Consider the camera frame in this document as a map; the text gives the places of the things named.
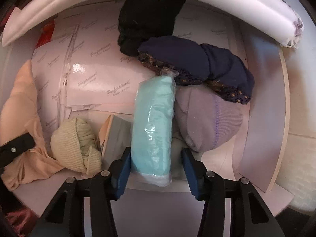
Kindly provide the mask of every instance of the lavender cloth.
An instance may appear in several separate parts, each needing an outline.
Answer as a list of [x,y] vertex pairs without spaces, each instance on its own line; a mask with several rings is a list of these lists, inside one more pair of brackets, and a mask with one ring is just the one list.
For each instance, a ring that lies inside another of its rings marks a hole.
[[229,141],[243,118],[237,104],[224,101],[204,85],[180,87],[174,114],[185,142],[197,152],[216,149]]

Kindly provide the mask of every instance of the wooden edge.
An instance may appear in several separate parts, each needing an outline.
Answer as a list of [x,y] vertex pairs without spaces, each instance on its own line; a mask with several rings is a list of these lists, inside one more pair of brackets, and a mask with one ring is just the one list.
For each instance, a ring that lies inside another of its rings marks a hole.
[[283,51],[280,45],[279,47],[279,55],[281,59],[281,64],[282,64],[282,71],[283,71],[283,76],[284,76],[284,88],[285,88],[285,124],[284,124],[284,134],[283,134],[283,139],[282,139],[282,145],[281,145],[281,150],[280,150],[280,155],[279,159],[277,161],[276,169],[274,171],[274,174],[272,175],[271,182],[268,186],[267,191],[271,191],[273,188],[273,185],[275,183],[275,180],[277,178],[277,175],[279,173],[280,167],[281,167],[281,162],[285,153],[285,147],[286,143],[288,140],[288,135],[289,135],[289,128],[290,128],[290,85],[289,85],[289,77],[288,77],[288,71],[286,68],[286,62],[285,58],[283,55]]
[[108,142],[108,139],[109,139],[109,135],[110,135],[110,130],[111,130],[111,126],[112,126],[112,123],[113,123],[113,119],[114,119],[113,114],[110,114],[109,117],[104,122],[104,124],[102,125],[102,127],[101,127],[101,129],[99,131],[99,134],[98,134],[98,136],[100,136],[101,130],[105,130],[104,141],[102,143],[100,142],[100,147],[102,147],[102,144],[104,144],[103,149],[101,151],[102,158],[105,156],[106,145],[107,145],[107,142]]

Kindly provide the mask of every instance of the navy patterned cloth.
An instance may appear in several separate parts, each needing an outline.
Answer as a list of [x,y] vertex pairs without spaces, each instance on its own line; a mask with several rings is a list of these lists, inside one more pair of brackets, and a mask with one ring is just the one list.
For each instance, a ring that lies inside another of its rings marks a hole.
[[242,60],[227,49],[162,36],[143,42],[138,51],[138,60],[156,75],[163,67],[178,71],[177,85],[205,82],[223,100],[247,104],[251,99],[254,77]]

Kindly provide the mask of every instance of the peach fabric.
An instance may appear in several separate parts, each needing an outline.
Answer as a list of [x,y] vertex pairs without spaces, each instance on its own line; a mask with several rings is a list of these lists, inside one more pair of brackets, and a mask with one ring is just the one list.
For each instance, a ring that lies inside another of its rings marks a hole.
[[1,111],[0,145],[27,132],[34,138],[35,147],[16,157],[1,175],[10,191],[23,183],[47,179],[63,169],[58,161],[48,156],[45,149],[30,60],[18,71],[10,97]]

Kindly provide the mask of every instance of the metal screw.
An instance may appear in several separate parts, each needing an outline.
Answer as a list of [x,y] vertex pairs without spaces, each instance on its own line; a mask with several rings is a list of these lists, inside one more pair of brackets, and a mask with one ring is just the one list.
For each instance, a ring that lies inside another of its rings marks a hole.
[[249,180],[245,177],[243,177],[242,179],[240,179],[241,183],[243,184],[248,184],[249,183]]
[[75,181],[75,178],[73,176],[70,176],[66,179],[67,183],[73,183]]
[[207,171],[205,174],[207,177],[214,177],[215,176],[215,173],[213,171]]
[[101,172],[101,175],[102,175],[102,176],[109,176],[109,175],[110,175],[110,171],[108,171],[108,170],[103,170],[103,171]]

